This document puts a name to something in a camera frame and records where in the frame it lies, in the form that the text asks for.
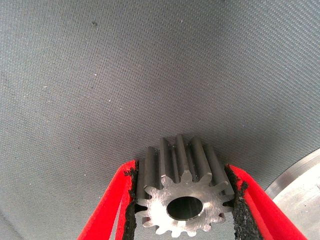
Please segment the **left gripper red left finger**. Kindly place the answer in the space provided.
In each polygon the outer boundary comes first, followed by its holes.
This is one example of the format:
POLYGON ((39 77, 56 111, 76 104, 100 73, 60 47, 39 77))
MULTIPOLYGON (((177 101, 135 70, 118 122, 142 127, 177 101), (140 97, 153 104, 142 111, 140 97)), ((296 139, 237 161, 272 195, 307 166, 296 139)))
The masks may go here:
POLYGON ((134 239, 138 168, 137 160, 130 160, 118 168, 77 237, 79 240, 109 240, 115 223, 116 240, 134 239))

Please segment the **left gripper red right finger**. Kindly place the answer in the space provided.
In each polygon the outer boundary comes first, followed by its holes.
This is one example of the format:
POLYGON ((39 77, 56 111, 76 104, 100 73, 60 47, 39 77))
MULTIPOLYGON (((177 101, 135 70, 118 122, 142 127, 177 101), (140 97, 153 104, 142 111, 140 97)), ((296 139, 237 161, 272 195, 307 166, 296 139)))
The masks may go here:
POLYGON ((305 240, 304 234, 243 169, 227 164, 234 190, 233 224, 236 240, 305 240))

